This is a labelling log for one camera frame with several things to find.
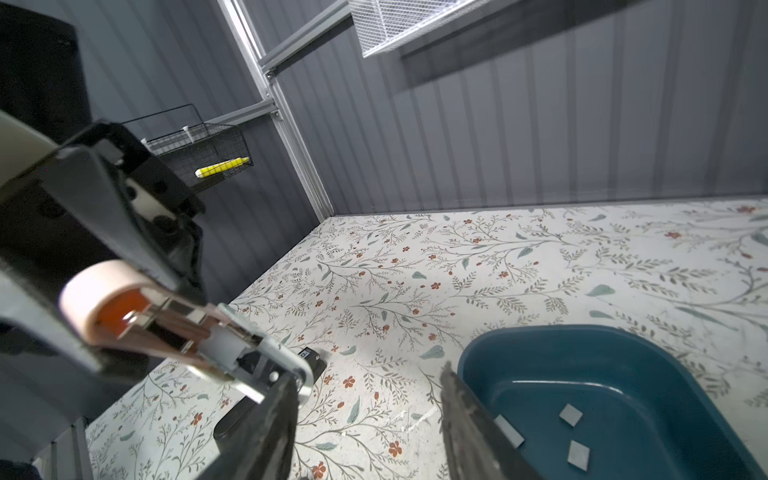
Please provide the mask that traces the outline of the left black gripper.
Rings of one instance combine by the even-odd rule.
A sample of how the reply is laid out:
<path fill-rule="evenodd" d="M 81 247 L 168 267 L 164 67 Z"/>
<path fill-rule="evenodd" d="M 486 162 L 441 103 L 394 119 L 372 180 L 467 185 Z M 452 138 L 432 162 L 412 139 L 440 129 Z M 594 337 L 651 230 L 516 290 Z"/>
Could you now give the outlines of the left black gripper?
<path fill-rule="evenodd" d="M 96 122 L 63 144 L 15 119 L 1 123 L 1 324 L 102 377 L 137 379 L 154 356 L 91 346 L 59 308 L 65 285 L 122 260 L 207 305 L 204 210 L 133 134 Z"/>

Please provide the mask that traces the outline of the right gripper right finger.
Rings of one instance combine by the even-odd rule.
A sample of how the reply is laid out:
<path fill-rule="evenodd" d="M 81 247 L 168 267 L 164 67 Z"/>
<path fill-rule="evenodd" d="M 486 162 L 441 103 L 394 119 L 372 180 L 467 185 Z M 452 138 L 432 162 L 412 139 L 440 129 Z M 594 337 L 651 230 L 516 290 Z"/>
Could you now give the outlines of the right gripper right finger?
<path fill-rule="evenodd" d="M 450 363 L 440 374 L 442 432 L 449 478 L 539 479 Z"/>

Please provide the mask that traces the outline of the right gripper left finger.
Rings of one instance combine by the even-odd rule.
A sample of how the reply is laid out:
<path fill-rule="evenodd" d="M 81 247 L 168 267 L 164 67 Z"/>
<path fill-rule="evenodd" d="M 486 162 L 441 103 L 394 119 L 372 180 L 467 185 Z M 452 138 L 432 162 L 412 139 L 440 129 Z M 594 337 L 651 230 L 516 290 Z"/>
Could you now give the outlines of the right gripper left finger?
<path fill-rule="evenodd" d="M 288 479 L 298 415 L 296 382 L 287 375 L 270 389 L 247 429 L 198 479 Z"/>

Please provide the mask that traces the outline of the pink mini stapler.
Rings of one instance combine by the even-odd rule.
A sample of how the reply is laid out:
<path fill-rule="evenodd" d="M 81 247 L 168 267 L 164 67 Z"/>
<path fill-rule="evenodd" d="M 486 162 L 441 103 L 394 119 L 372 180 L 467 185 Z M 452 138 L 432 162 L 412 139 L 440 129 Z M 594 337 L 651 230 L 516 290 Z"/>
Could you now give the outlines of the pink mini stapler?
<path fill-rule="evenodd" d="M 141 353 L 183 363 L 196 376 L 256 389 L 254 370 L 242 361 L 257 352 L 287 370 L 305 404 L 313 387 L 307 363 L 226 304 L 197 305 L 160 286 L 122 260 L 105 261 L 75 275 L 63 288 L 59 308 L 91 346 Z"/>

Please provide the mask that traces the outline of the black stapler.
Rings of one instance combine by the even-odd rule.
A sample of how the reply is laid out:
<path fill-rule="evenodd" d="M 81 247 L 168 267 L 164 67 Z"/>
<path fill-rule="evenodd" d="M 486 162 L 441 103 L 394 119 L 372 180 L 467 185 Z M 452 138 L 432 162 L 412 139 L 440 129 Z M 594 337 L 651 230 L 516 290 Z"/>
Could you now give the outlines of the black stapler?
<path fill-rule="evenodd" d="M 298 357 L 302 358 L 312 371 L 313 380 L 311 383 L 307 383 L 304 377 L 304 371 L 299 370 L 299 380 L 304 382 L 304 386 L 314 386 L 317 380 L 324 374 L 328 362 L 326 358 L 321 355 L 321 352 L 313 350 L 310 347 L 304 347 L 298 352 Z M 242 358 L 242 361 L 238 360 L 242 367 L 246 371 L 254 370 L 259 375 L 257 378 L 257 387 L 252 389 L 246 387 L 244 397 L 232 407 L 232 409 L 225 414 L 219 422 L 215 425 L 213 430 L 213 439 L 220 452 L 234 448 L 245 436 L 248 425 L 255 419 L 256 414 L 259 413 L 261 404 L 270 393 L 273 385 L 277 383 L 282 377 L 286 376 L 287 370 L 285 370 L 279 364 L 276 364 L 269 357 L 264 357 L 262 354 L 253 352 Z"/>

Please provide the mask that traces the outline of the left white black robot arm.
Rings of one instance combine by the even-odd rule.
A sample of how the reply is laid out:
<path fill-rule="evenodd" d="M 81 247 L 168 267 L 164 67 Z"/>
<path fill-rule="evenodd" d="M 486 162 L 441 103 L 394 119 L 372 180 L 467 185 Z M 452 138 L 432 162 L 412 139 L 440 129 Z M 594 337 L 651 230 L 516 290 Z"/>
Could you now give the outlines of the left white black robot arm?
<path fill-rule="evenodd" d="M 198 369 L 204 211 L 119 123 L 91 115 L 75 29 L 1 7 L 1 323 L 103 376 Z"/>

